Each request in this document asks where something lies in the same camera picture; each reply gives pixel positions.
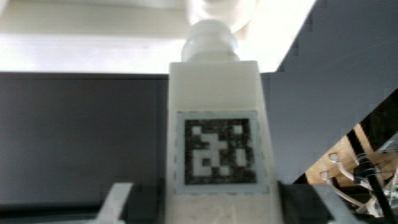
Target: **gray wall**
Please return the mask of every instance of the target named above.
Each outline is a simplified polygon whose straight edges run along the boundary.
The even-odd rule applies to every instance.
[[[277,175],[292,183],[398,87],[398,2],[318,1],[265,74]]]
[[[166,85],[157,79],[0,79],[0,206],[100,204],[114,181],[157,204]]]

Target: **white ceiling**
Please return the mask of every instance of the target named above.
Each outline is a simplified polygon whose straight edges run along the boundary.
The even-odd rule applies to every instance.
[[[240,58],[258,60],[261,72],[279,67],[313,3],[258,0],[237,37]],[[0,71],[167,74],[181,58],[187,17],[183,0],[11,0]]]

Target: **machine part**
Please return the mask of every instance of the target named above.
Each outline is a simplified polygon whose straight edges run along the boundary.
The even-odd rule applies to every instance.
[[[119,220],[119,217],[132,187],[132,183],[114,184],[96,220],[89,221],[87,224],[125,224],[125,221]]]
[[[352,144],[352,148],[354,148],[354,152],[356,152],[357,160],[359,160],[359,166],[354,169],[354,180],[359,183],[365,179],[368,179],[373,195],[377,197],[379,205],[382,208],[384,219],[389,224],[396,224],[396,216],[389,206],[389,201],[388,201],[388,197],[384,194],[384,190],[382,190],[382,186],[380,186],[379,178],[377,178],[377,168],[368,159],[354,130],[349,132],[347,137],[350,140],[350,144]]]
[[[345,166],[343,166],[343,163],[341,163],[341,160],[340,160],[338,153],[331,153],[331,154],[329,154],[329,159],[331,159],[331,162],[336,163],[340,172],[343,173],[345,177],[354,181],[356,178],[354,178],[352,173],[350,173],[350,172],[347,171],[347,169],[345,169]],[[366,183],[365,180],[359,181],[359,184],[361,184],[361,186],[363,186],[366,189],[372,190],[372,188],[370,188],[370,184]]]
[[[261,75],[233,39],[201,21],[171,64],[167,224],[283,224]]]
[[[201,21],[190,29],[183,46],[181,61],[238,61],[238,41],[226,24]]]
[[[359,208],[365,206],[365,204],[343,193],[343,191],[336,188],[329,175],[327,175],[327,171],[324,171],[320,173],[322,179],[327,181],[327,185],[333,187],[333,190],[336,192],[336,194],[340,195],[340,197],[354,204],[359,206]]]

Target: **dark gray panel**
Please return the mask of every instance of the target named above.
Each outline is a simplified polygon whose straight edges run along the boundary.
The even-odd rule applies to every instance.
[[[299,55],[270,76],[277,175],[292,183],[398,87],[398,2],[333,0],[313,10]]]
[[[157,106],[157,80],[0,80],[0,205],[157,193]]]

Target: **qr code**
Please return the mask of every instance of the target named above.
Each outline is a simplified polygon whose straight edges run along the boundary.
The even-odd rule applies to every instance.
[[[256,181],[249,119],[185,120],[185,184]]]
[[[180,112],[176,193],[265,193],[256,112]]]

